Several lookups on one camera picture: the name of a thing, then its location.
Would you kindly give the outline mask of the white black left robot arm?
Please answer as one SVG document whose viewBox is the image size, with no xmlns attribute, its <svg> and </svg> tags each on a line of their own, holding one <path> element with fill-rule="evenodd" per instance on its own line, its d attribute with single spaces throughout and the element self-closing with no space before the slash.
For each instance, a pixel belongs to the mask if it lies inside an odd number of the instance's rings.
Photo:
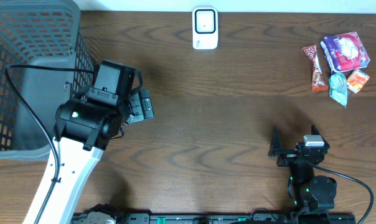
<svg viewBox="0 0 376 224">
<path fill-rule="evenodd" d="M 123 126 L 154 117 L 141 72 L 104 60 L 94 85 L 80 89 L 55 115 L 46 169 L 24 223 L 70 223 L 83 188 L 110 140 Z"/>
</svg>

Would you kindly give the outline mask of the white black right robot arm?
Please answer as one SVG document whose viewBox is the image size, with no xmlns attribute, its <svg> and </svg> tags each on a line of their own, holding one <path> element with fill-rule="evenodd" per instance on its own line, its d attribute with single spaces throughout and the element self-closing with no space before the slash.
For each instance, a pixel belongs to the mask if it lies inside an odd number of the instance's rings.
<svg viewBox="0 0 376 224">
<path fill-rule="evenodd" d="M 295 202 L 289 216 L 296 223 L 306 215 L 326 214 L 335 207 L 336 181 L 314 174 L 314 168 L 324 160 L 329 148 L 314 125 L 311 134 L 303 136 L 303 141 L 297 142 L 293 149 L 283 149 L 278 130 L 273 131 L 268 156 L 277 158 L 278 167 L 289 168 L 288 193 Z"/>
</svg>

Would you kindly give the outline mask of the orange snack packet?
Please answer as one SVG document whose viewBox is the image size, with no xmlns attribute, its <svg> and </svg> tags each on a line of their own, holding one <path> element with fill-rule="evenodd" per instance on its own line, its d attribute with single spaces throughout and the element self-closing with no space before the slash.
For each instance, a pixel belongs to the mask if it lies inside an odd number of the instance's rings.
<svg viewBox="0 0 376 224">
<path fill-rule="evenodd" d="M 366 73 L 355 69 L 347 79 L 347 88 L 357 94 L 364 87 L 369 78 Z"/>
</svg>

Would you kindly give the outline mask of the brown red chocolate bar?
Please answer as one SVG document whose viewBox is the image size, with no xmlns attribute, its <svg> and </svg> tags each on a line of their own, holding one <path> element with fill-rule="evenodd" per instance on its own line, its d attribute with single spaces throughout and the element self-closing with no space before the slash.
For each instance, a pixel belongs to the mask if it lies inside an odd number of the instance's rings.
<svg viewBox="0 0 376 224">
<path fill-rule="evenodd" d="M 328 90 L 329 87 L 323 79 L 316 45 L 304 46 L 304 47 L 301 47 L 301 50 L 304 52 L 307 58 L 311 61 L 312 66 L 313 66 L 312 79 L 311 79 L 312 92 Z"/>
</svg>

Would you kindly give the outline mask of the purple pink tissue pack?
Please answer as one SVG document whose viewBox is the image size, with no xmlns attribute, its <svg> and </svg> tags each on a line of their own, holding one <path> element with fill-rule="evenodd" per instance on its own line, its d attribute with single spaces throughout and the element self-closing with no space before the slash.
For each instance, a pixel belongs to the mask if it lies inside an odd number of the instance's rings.
<svg viewBox="0 0 376 224">
<path fill-rule="evenodd" d="M 370 57 L 357 32 L 331 35 L 320 42 L 331 73 L 366 68 Z"/>
</svg>

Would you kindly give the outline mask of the green wet wipes packet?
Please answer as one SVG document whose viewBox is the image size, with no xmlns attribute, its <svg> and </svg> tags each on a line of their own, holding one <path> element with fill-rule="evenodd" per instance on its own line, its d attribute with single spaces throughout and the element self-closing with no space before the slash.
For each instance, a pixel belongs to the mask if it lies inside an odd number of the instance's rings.
<svg viewBox="0 0 376 224">
<path fill-rule="evenodd" d="M 347 79 L 343 73 L 335 73 L 329 77 L 329 96 L 344 108 L 347 107 Z"/>
</svg>

